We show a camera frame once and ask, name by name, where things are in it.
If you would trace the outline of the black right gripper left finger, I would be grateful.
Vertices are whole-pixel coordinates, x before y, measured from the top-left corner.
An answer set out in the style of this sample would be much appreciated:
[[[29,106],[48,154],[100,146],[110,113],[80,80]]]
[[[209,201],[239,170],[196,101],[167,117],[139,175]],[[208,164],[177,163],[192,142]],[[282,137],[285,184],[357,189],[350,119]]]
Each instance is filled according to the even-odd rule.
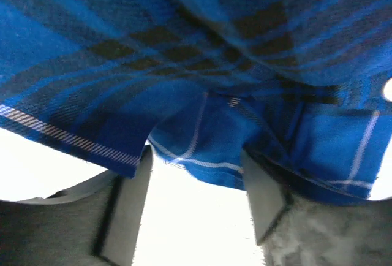
[[[151,176],[105,171],[49,198],[1,201],[1,265],[132,265]]]

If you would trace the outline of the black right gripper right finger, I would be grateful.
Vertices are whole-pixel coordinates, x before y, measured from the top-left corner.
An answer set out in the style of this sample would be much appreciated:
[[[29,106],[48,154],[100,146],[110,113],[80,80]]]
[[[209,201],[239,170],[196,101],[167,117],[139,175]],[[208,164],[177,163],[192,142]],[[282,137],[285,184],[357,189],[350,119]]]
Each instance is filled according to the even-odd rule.
[[[296,193],[241,153],[255,241],[266,265],[391,265],[391,201],[330,205]]]

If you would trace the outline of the blue plaid shirt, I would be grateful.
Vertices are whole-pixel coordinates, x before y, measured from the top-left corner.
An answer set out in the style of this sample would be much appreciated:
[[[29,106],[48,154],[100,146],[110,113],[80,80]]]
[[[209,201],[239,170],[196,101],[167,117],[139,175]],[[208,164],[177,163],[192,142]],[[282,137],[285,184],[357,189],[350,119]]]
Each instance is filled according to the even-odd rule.
[[[134,176],[391,198],[391,0],[1,0],[1,127]]]

